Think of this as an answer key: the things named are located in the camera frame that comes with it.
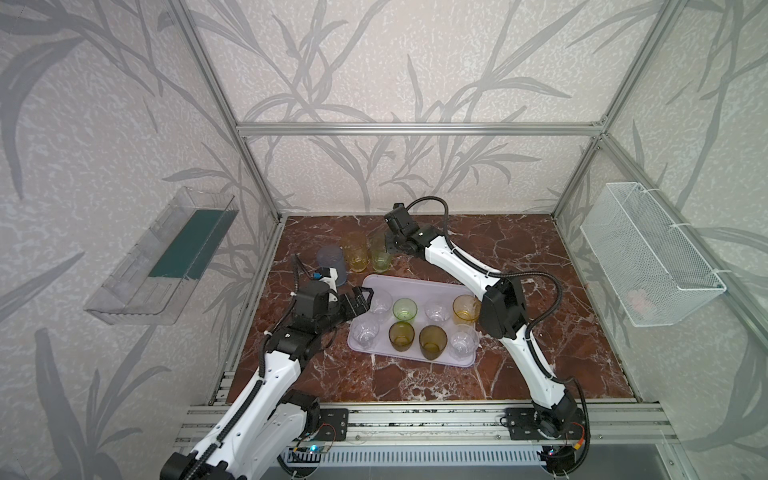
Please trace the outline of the clear faceted cup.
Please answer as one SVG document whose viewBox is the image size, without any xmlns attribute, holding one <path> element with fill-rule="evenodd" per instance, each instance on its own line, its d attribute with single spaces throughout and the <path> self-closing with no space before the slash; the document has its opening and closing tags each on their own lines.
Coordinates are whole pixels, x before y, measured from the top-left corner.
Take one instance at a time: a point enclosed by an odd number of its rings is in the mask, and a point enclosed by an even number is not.
<svg viewBox="0 0 768 480">
<path fill-rule="evenodd" d="M 375 289 L 371 298 L 369 313 L 379 322 L 387 321 L 392 315 L 393 298 L 383 289 Z"/>
</svg>

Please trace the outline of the small green cup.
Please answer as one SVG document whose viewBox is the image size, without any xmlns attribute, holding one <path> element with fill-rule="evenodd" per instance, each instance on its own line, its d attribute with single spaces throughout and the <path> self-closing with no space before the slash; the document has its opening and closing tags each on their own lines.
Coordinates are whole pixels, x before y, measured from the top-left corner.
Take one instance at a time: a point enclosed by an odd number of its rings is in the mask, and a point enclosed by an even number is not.
<svg viewBox="0 0 768 480">
<path fill-rule="evenodd" d="M 418 314 L 418 305 L 410 298 L 399 298 L 392 305 L 392 314 L 397 322 L 411 323 Z"/>
</svg>

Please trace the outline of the brown textured cup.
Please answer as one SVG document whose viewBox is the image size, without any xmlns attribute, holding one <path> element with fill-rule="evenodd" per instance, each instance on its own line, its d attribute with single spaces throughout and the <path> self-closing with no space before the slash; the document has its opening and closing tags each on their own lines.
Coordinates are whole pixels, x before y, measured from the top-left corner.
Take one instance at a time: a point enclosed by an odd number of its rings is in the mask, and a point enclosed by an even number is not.
<svg viewBox="0 0 768 480">
<path fill-rule="evenodd" d="M 448 342 L 446 331 L 437 325 L 427 325 L 419 333 L 419 348 L 422 356 L 429 361 L 438 359 Z"/>
<path fill-rule="evenodd" d="M 415 339 L 415 330 L 411 323 L 395 322 L 388 331 L 391 346 L 398 352 L 407 351 Z"/>
</svg>

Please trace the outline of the small yellow cup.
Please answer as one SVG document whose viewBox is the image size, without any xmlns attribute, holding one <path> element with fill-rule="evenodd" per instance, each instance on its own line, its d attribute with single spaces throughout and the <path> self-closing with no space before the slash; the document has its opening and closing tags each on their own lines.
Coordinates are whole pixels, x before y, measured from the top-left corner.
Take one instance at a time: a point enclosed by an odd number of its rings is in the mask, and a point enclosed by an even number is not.
<svg viewBox="0 0 768 480">
<path fill-rule="evenodd" d="M 481 301 L 474 295 L 457 296 L 452 303 L 453 322 L 457 325 L 475 325 L 481 308 Z"/>
</svg>

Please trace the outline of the small clear faceted glass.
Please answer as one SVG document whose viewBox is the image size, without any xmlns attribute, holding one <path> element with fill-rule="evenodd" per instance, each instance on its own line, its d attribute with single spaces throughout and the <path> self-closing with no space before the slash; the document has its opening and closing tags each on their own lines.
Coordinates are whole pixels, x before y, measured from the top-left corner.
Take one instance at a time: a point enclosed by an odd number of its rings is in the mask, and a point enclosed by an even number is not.
<svg viewBox="0 0 768 480">
<path fill-rule="evenodd" d="M 475 357 L 479 333 L 473 325 L 458 325 L 449 337 L 449 351 L 457 361 L 466 362 Z"/>
</svg>

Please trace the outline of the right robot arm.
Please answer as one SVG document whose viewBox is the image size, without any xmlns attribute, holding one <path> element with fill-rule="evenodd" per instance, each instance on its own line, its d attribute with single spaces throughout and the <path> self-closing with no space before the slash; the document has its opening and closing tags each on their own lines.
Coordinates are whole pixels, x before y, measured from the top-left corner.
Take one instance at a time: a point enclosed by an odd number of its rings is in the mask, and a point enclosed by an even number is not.
<svg viewBox="0 0 768 480">
<path fill-rule="evenodd" d="M 442 226 L 421 226 L 410 209 L 421 202 L 436 201 L 443 206 Z M 536 412 L 536 428 L 548 438 L 559 438 L 583 414 L 583 440 L 591 436 L 586 398 L 578 380 L 561 379 L 546 363 L 533 329 L 559 308 L 563 288 L 553 275 L 536 270 L 502 272 L 475 259 L 449 236 L 449 208 L 437 196 L 424 196 L 410 204 L 396 203 L 385 215 L 390 229 L 389 245 L 396 252 L 418 257 L 450 274 L 481 302 L 479 324 L 490 336 L 500 340 L 526 382 Z M 542 277 L 555 287 L 555 300 L 538 317 L 531 319 L 521 284 L 523 277 Z"/>
</svg>

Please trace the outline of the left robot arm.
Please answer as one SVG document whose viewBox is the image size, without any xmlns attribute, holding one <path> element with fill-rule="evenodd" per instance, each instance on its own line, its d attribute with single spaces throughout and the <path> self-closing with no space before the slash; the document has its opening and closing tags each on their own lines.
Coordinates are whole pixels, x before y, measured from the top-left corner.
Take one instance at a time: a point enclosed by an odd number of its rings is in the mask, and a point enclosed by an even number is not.
<svg viewBox="0 0 768 480">
<path fill-rule="evenodd" d="M 259 366 L 225 415 L 186 455 L 172 454 L 162 479 L 258 479 L 288 444 L 321 427 L 316 397 L 293 385 L 323 348 L 323 338 L 370 310 L 369 287 L 340 293 L 335 269 L 322 267 L 296 283 L 277 323 L 266 332 Z"/>
</svg>

